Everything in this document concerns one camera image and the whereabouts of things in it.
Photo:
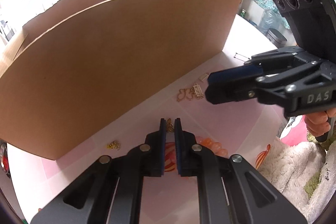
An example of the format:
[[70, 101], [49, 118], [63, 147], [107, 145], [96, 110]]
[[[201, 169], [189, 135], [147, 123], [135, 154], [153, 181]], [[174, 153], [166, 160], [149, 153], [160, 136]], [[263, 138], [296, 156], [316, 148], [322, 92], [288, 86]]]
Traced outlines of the right hand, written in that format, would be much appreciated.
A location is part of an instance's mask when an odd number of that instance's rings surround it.
[[308, 132], [313, 136], [322, 136], [331, 129], [329, 118], [335, 117], [336, 108], [329, 109], [318, 113], [311, 113], [305, 115], [305, 123]]

